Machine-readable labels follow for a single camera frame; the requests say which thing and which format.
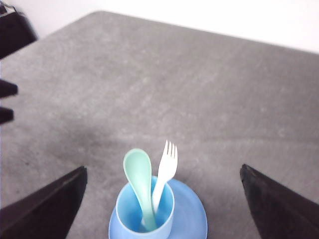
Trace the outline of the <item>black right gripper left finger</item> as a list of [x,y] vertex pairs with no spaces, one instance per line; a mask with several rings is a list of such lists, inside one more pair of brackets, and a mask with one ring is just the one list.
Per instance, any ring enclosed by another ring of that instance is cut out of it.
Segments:
[[81,206],[87,169],[80,166],[0,210],[2,239],[64,239]]

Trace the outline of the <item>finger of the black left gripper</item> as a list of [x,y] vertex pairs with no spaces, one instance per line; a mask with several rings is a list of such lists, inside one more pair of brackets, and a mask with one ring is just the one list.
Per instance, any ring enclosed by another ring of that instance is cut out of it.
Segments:
[[6,123],[14,119],[14,111],[9,108],[0,108],[0,123]]
[[18,86],[16,84],[0,79],[0,97],[1,98],[5,98],[5,97],[16,95],[16,94],[18,94]]

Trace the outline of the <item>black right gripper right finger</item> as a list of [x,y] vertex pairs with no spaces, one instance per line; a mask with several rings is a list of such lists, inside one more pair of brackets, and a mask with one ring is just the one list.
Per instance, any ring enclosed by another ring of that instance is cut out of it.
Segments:
[[240,178],[251,216],[263,239],[317,239],[319,205],[253,167],[243,164]]

